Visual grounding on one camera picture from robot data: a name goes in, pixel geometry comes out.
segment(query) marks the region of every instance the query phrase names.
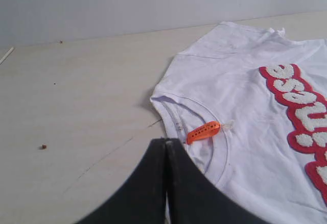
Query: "crumb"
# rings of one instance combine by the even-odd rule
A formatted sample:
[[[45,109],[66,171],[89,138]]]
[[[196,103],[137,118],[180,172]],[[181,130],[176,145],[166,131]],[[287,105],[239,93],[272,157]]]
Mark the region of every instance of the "crumb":
[[[46,148],[47,148],[46,145],[42,145],[42,146],[39,147],[40,150],[44,150],[44,149],[46,149]]]

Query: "white wall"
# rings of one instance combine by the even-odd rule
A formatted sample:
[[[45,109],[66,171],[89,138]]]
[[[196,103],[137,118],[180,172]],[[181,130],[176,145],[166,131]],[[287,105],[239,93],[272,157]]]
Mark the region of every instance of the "white wall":
[[[0,0],[0,47],[307,11],[327,0]]]

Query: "orange tag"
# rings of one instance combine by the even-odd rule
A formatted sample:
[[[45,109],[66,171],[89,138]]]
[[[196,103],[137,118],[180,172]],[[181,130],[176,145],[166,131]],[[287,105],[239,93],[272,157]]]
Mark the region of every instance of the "orange tag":
[[[193,141],[205,139],[216,135],[220,131],[220,124],[217,121],[206,123],[188,133],[186,143],[191,145]]]

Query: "table surface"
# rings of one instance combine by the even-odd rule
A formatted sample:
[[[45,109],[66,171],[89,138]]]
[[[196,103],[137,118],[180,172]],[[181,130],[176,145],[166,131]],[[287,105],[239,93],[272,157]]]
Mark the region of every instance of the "table surface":
[[[238,23],[305,40],[327,38],[326,22],[315,12]],[[0,65],[0,223],[73,223],[108,199],[165,135],[154,86],[213,27],[16,48]]]

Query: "white t-shirt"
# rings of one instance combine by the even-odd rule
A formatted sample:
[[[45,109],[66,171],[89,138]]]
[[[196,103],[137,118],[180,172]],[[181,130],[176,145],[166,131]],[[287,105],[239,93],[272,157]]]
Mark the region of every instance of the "white t-shirt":
[[[223,22],[172,61],[151,102],[205,176],[270,223],[327,223],[327,46]]]

